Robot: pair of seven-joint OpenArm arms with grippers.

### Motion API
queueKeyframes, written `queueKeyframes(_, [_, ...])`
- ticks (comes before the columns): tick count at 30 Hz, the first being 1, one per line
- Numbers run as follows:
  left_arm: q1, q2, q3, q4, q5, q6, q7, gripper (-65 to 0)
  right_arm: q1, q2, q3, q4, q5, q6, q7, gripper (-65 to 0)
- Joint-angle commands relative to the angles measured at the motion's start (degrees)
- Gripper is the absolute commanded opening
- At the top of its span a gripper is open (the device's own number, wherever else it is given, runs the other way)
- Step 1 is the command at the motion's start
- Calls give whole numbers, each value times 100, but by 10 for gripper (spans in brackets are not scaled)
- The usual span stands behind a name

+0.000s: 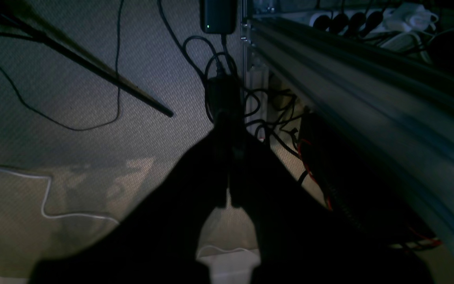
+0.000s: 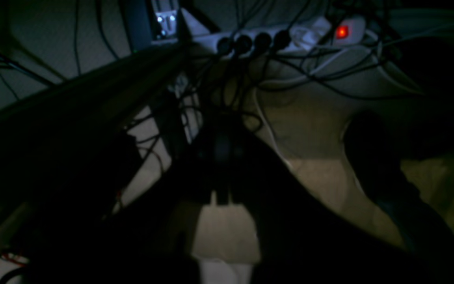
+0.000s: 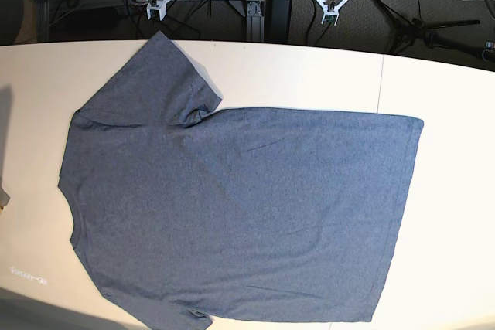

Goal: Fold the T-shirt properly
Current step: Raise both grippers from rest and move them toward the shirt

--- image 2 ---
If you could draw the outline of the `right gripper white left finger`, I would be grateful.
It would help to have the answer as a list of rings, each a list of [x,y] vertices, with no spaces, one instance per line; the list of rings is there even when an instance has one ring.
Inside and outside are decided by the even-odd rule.
[[[185,43],[152,46],[0,111],[0,225],[108,144],[180,72],[189,51]]]

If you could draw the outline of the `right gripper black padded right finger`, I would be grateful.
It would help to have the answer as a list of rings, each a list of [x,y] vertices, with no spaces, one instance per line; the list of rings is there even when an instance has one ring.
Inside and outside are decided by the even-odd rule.
[[[391,142],[379,115],[353,115],[343,131],[343,149],[355,183],[390,217],[432,281],[454,284],[454,232],[406,178]]]

